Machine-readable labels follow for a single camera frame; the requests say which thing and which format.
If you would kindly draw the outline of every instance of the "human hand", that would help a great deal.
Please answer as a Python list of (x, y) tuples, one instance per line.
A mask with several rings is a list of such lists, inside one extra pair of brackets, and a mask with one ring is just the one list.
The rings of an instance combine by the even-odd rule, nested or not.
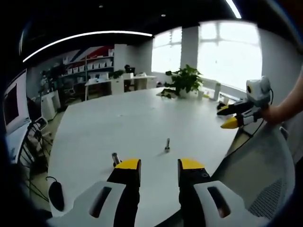
[(261, 110), (262, 117), (270, 124), (279, 124), (281, 122), (281, 111), (278, 106), (269, 106)]

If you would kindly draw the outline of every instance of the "bright window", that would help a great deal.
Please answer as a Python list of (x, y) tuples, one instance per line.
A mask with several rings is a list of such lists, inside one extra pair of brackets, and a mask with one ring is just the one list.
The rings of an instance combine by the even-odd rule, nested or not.
[(247, 22), (200, 24), (198, 70), (204, 78), (246, 90), (246, 80), (259, 79), (262, 53), (257, 26)]
[(182, 28), (178, 27), (159, 35), (153, 40), (151, 71), (176, 71), (181, 63)]

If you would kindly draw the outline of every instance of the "plant pot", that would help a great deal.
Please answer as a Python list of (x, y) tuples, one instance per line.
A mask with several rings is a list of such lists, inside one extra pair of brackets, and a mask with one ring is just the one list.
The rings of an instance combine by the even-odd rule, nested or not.
[(186, 92), (185, 89), (181, 89), (179, 93), (180, 98), (189, 98), (190, 97), (190, 92)]

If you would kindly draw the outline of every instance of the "green plant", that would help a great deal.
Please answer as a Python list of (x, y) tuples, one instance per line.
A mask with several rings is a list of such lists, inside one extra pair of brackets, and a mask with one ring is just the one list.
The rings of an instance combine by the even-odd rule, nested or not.
[(177, 96), (179, 96), (180, 91), (183, 89), (185, 89), (187, 93), (190, 91), (197, 91), (201, 84), (203, 84), (200, 77), (202, 74), (189, 65), (186, 65), (185, 68), (175, 72), (167, 71), (165, 74), (171, 76), (172, 83), (165, 83), (164, 86), (175, 88), (174, 91)]
[(113, 78), (113, 79), (118, 79), (120, 76), (122, 76), (123, 73), (124, 73), (124, 70), (117, 70), (114, 72), (110, 72), (108, 74), (108, 77)]

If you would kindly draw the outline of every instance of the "led light strip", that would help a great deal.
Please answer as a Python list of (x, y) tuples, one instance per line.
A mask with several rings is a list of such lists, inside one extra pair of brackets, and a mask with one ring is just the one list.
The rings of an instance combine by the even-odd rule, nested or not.
[(236, 18), (241, 19), (241, 14), (239, 13), (235, 3), (232, 0), (225, 0), (229, 7), (232, 9)]
[(83, 34), (79, 34), (79, 35), (72, 35), (69, 37), (66, 37), (64, 39), (60, 39), (58, 41), (55, 41), (51, 44), (48, 44), (42, 48), (40, 48), (39, 50), (33, 52), (31, 55), (29, 55), (28, 57), (26, 57), (23, 62), (27, 61), (29, 58), (33, 57), (35, 54), (39, 53), (40, 51), (46, 49), (47, 47), (50, 47), (54, 44), (63, 42), (65, 40), (69, 40), (69, 39), (73, 39), (73, 38), (77, 38), (77, 37), (81, 37), (81, 36), (85, 36), (85, 35), (95, 35), (95, 34), (112, 34), (112, 33), (120, 33), (120, 34), (133, 34), (133, 35), (144, 35), (144, 36), (152, 36), (152, 34), (148, 34), (148, 33), (142, 33), (142, 32), (129, 32), (129, 31), (100, 31), (100, 32), (87, 32), (87, 33), (83, 33)]

